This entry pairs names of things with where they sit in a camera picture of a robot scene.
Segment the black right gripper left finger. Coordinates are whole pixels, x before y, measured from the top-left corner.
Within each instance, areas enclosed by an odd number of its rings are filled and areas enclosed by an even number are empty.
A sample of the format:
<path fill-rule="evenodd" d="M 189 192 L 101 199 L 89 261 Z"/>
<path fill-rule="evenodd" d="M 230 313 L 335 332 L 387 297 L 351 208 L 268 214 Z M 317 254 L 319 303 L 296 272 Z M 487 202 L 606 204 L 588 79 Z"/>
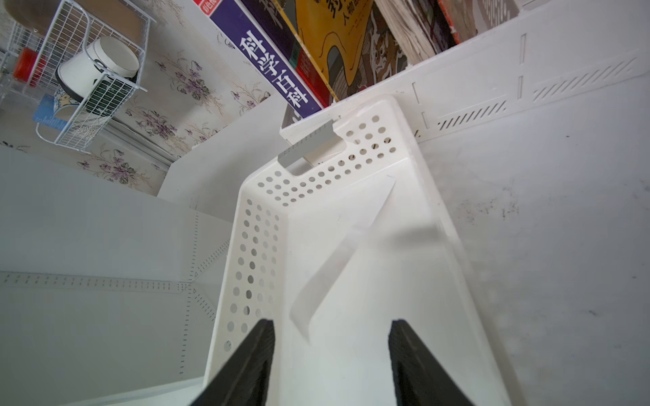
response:
<path fill-rule="evenodd" d="M 261 319 L 191 405 L 265 405 L 274 348 L 274 322 Z"/>

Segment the white insulated delivery bag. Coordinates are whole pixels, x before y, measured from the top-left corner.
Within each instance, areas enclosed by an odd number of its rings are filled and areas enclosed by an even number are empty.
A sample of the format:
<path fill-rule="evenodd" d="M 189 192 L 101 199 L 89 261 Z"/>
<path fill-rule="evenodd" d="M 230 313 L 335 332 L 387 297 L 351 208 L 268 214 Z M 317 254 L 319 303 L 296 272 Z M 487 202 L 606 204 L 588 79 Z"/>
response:
<path fill-rule="evenodd" d="M 182 404 L 203 384 L 231 224 L 1 151 L 1 402 Z"/>

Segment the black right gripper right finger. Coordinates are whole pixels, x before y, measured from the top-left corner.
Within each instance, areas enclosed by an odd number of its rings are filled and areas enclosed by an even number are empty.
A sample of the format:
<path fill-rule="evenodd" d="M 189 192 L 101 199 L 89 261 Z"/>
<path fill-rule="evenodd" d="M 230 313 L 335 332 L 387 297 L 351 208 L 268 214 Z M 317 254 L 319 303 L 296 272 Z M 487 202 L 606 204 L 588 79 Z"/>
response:
<path fill-rule="evenodd" d="M 396 404 L 472 404 L 405 320 L 392 321 L 389 355 Z"/>

